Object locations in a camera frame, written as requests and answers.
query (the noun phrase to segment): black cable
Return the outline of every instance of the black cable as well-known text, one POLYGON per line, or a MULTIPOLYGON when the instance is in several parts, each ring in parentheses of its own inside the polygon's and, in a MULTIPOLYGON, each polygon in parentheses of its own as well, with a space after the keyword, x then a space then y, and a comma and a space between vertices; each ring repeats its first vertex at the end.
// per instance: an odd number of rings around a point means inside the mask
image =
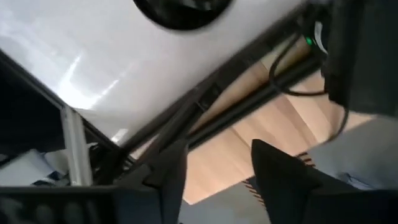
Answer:
POLYGON ((289 52, 291 50, 291 48, 300 39, 301 33, 303 33, 304 31, 308 30, 312 26, 312 24, 315 22, 317 16, 319 15, 320 11, 321 11, 320 8, 314 9, 314 13, 303 23, 302 28, 297 31, 297 33, 294 36, 294 38, 289 42, 289 44, 287 44, 285 49, 279 54, 279 56, 275 59, 274 63, 272 63, 272 66, 271 66, 271 68, 269 70, 269 78, 268 79, 269 79, 269 83, 277 91, 279 91, 281 93, 285 93, 287 95, 291 95, 291 96, 322 96, 322 95, 327 94, 327 92, 325 90, 315 91, 315 92, 292 91, 292 90, 289 90, 289 89, 282 88, 275 81, 275 72, 276 72, 276 69, 278 67, 278 64, 286 56, 287 52, 289 52))
MULTIPOLYGON (((269 70, 269 83, 277 91, 279 91, 280 93, 284 93, 284 94, 290 95, 290 96, 322 96, 322 95, 327 94, 326 90, 314 91, 314 92, 292 91, 292 90, 289 90, 289 89, 282 88, 275 81, 275 71, 276 71, 276 69, 278 67, 278 64, 286 56, 287 52, 289 52, 291 50, 291 48, 300 39, 301 33, 303 33, 303 31, 306 31, 307 29, 309 29, 309 27, 312 26, 312 24, 315 22, 315 19, 318 16, 319 12, 320 12, 319 8, 315 9, 314 13, 310 16, 310 18, 307 21, 304 22, 302 28, 297 31, 297 33, 294 36, 294 38, 287 44, 285 49, 278 55, 278 57, 275 59, 274 63, 272 63, 272 66, 271 66, 271 68, 269 70)), ((348 108, 344 108, 344 116, 343 116, 343 120, 341 121, 339 129, 337 130, 337 132, 332 137, 330 137, 324 143, 327 143, 327 142, 335 140, 344 131, 344 129, 345 129, 346 125, 347 125, 348 117, 349 117, 349 109, 348 108)))
POLYGON ((322 90, 322 91, 315 91, 315 92, 299 92, 299 91, 292 91, 289 89, 284 89, 281 86, 279 86, 276 81, 275 81, 275 71, 276 68, 278 67, 278 64, 280 61, 286 56, 287 52, 295 45, 295 43, 299 40, 301 37, 300 34, 297 34, 292 41, 289 42, 289 44, 286 46, 286 48, 280 53, 280 55, 275 59, 274 63, 272 63, 272 66, 269 70, 269 83, 279 92, 285 93, 286 95, 290 96, 322 96, 327 94, 327 91, 322 90))

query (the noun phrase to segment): floor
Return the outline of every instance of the floor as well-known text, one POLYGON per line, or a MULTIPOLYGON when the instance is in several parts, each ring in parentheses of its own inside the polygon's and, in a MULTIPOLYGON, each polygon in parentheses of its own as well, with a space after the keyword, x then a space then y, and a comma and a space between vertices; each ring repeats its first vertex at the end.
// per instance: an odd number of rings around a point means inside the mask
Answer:
POLYGON ((179 219, 184 224, 270 224, 265 207, 243 183, 235 184, 194 205, 183 202, 179 219))
MULTIPOLYGON (((268 69, 284 45, 285 43, 281 44, 273 53, 266 55, 231 84, 193 129, 266 82, 268 69)), ((301 39, 281 62, 277 72, 306 55, 309 50, 306 42, 301 39)), ((292 89, 310 91, 322 88, 323 78, 317 72, 292 89)), ((250 157, 252 139, 262 139, 295 156, 325 142, 339 128, 342 116, 342 108, 330 103, 327 96, 277 97, 188 155, 184 200, 189 204, 198 203, 253 176, 250 157)), ((370 119, 371 116, 350 113, 346 129, 370 119)), ((133 156, 139 156, 142 150, 133 156)))

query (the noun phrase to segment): white desk underside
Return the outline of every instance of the white desk underside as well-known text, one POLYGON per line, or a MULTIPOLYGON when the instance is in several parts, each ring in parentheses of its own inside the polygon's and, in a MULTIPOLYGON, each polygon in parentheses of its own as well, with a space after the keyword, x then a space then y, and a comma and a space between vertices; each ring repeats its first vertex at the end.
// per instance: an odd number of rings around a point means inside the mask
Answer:
POLYGON ((0 48, 121 144, 302 0, 235 0, 164 30, 132 0, 0 1, 0 48))

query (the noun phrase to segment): black metal bar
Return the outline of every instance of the black metal bar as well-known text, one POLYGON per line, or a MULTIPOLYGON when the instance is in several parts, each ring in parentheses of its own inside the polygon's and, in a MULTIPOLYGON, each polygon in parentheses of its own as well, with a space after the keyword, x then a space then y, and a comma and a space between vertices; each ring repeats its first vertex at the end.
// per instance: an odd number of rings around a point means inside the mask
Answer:
MULTIPOLYGON (((187 136, 190 128, 220 95, 218 90, 214 90, 215 78, 212 77, 205 80, 198 88, 193 90, 191 96, 188 97, 172 118, 167 121, 159 135, 148 146, 145 152, 141 154, 131 169, 135 169, 137 166, 148 162, 164 149, 167 149, 178 138, 187 136)), ((115 151, 110 155, 101 165, 102 171, 98 180, 96 180, 96 184, 111 184, 115 177, 119 177, 123 172, 123 162, 128 155, 129 151, 127 150, 115 151)))
POLYGON ((164 126, 164 124, 170 120, 170 118, 175 114, 175 112, 181 108, 183 103, 192 95, 192 91, 189 91, 175 103, 173 103, 167 110, 158 115, 149 124, 141 128, 133 137, 128 139, 122 146, 123 151, 128 151, 132 153, 138 147, 142 146, 145 142, 149 141, 153 136, 155 136, 164 126))
MULTIPOLYGON (((307 58, 302 59, 278 75, 276 81, 282 87, 289 88, 319 70, 320 66, 320 59, 316 55, 310 54, 307 58)), ((216 136, 278 95, 279 92, 269 82, 263 84, 247 97, 191 133, 188 137, 189 150, 194 150, 194 148, 216 136)))

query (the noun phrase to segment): orange and black stripe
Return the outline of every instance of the orange and black stripe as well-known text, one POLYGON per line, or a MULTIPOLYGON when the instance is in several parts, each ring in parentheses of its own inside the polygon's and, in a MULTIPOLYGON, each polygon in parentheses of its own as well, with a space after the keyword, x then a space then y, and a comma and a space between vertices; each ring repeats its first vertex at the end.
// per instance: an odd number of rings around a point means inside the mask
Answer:
POLYGON ((250 193, 260 202, 262 206, 266 206, 264 200, 262 199, 261 195, 257 192, 257 190, 250 184, 248 180, 242 181, 242 183, 249 189, 250 193))
POLYGON ((303 161, 305 163, 305 165, 310 166, 310 167, 315 167, 315 164, 313 163, 310 155, 308 155, 308 153, 303 152, 299 155, 296 156, 297 158, 299 158, 301 161, 303 161))
MULTIPOLYGON (((305 165, 310 166, 310 167, 315 167, 315 164, 313 163, 310 155, 308 155, 308 153, 303 152, 299 155, 296 156, 298 159, 300 159, 301 161, 303 161, 305 163, 305 165)), ((258 193, 258 191, 253 187, 253 185, 250 183, 249 179, 242 181, 242 183, 245 185, 245 187, 247 187, 250 191, 250 193, 253 194, 253 196, 260 202, 260 204, 262 206, 266 206, 264 203, 264 200, 262 199, 261 195, 258 193)))

